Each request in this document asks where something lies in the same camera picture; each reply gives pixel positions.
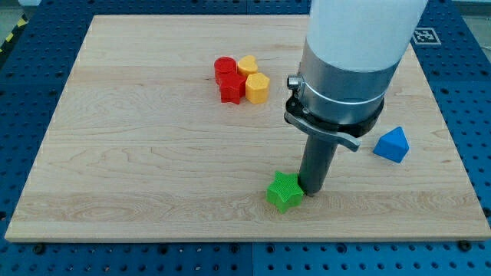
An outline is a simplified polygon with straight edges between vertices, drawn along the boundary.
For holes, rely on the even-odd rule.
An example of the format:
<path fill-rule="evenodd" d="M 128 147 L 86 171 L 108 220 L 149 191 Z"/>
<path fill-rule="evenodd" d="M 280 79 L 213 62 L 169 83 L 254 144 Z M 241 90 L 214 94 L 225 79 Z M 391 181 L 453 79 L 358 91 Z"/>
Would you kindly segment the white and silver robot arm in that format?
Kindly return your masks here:
<path fill-rule="evenodd" d="M 285 111 L 285 120 L 307 134 L 306 151 L 358 149 L 426 6 L 427 0 L 312 2 Z"/>

